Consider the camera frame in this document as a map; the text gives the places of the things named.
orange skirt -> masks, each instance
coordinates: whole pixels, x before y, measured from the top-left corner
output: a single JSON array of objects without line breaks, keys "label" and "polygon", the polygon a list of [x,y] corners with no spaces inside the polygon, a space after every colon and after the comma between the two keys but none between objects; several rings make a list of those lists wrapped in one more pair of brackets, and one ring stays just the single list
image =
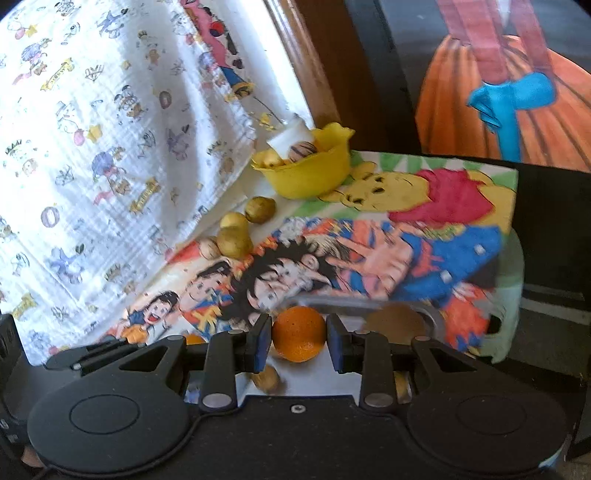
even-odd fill
[{"label": "orange skirt", "polygon": [[[532,72],[521,39],[508,35],[505,57],[512,80]],[[591,74],[548,50],[557,99],[518,111],[524,163],[591,171]],[[469,46],[447,36],[437,48],[421,88],[415,120],[423,151],[435,155],[501,158],[496,135],[466,105],[482,86]]]}]

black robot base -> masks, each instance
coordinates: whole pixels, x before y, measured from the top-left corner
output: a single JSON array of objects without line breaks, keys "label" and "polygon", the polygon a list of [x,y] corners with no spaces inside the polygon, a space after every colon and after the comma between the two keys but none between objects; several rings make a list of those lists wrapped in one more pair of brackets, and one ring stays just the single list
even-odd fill
[{"label": "black robot base", "polygon": [[[40,398],[26,421],[4,401],[0,416],[19,432],[12,443],[30,442],[48,466],[38,479],[558,478],[548,466],[567,425],[548,395],[428,337],[390,344],[347,332],[334,314],[327,331],[335,370],[362,376],[358,405],[252,396],[238,407],[236,373],[261,371],[271,344],[262,315],[250,332],[209,344],[172,336],[60,352],[48,373],[78,378]],[[199,370],[199,403],[184,403]],[[398,404],[393,371],[409,372],[409,404]]]}]

orange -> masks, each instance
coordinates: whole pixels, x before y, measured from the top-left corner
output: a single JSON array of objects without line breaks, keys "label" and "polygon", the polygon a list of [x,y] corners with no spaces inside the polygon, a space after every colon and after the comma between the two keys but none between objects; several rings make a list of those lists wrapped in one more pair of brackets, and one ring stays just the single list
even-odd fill
[{"label": "orange", "polygon": [[271,329],[275,350],[291,362],[306,362],[324,348],[326,324],[310,307],[292,307],[281,312]]},{"label": "orange", "polygon": [[203,338],[201,338],[196,333],[187,333],[184,336],[187,339],[187,345],[197,345],[198,343],[206,343]]}]

anime poster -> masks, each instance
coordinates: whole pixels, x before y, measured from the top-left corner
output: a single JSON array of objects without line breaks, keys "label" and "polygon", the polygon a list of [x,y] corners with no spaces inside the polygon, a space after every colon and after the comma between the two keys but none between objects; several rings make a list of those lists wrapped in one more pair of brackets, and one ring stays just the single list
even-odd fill
[{"label": "anime poster", "polygon": [[591,18],[574,1],[381,5],[425,153],[591,170]]},{"label": "anime poster", "polygon": [[209,340],[248,330],[261,313],[306,292],[428,302],[454,317],[447,340],[465,351],[488,324],[475,321],[466,298],[486,311],[501,245],[491,225],[435,231],[415,222],[289,218],[242,262],[207,261],[190,244],[161,277],[169,290],[154,284],[109,334],[135,343],[173,333]]},{"label": "anime poster", "polygon": [[496,260],[511,228],[517,173],[458,159],[353,152],[351,176],[296,204],[244,261],[203,258],[199,242],[169,260],[109,335],[209,341],[248,330],[300,292],[440,309],[447,341],[477,348],[493,310]]}]

yellow plastic bowl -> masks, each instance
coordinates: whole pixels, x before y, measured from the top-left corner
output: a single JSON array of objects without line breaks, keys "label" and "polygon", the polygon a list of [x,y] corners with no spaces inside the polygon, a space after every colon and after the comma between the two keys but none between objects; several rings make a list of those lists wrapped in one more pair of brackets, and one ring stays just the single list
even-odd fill
[{"label": "yellow plastic bowl", "polygon": [[252,168],[261,171],[282,197],[296,200],[317,197],[341,185],[351,172],[349,139],[355,130],[337,123],[322,130],[312,130],[318,153],[276,168],[261,167],[259,159],[265,152],[252,157]]}]

